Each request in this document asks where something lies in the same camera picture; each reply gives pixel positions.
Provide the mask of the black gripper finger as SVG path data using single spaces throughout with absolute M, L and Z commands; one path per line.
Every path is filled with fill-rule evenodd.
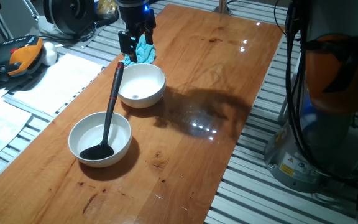
M 121 52 L 126 54 L 130 58 L 131 62 L 137 62 L 137 55 L 135 52 L 137 42 L 132 40 L 132 36 L 129 30 L 120 31 L 118 33 L 118 37 Z
M 153 33 L 154 29 L 156 28 L 156 22 L 155 19 L 149 18 L 145 23 L 145 41 L 148 45 L 153 45 Z

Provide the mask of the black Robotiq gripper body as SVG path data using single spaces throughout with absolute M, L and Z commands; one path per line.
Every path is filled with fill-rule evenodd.
M 126 29 L 130 32 L 139 29 L 152 31 L 156 28 L 155 14 L 148 0 L 116 0 L 116 3 Z

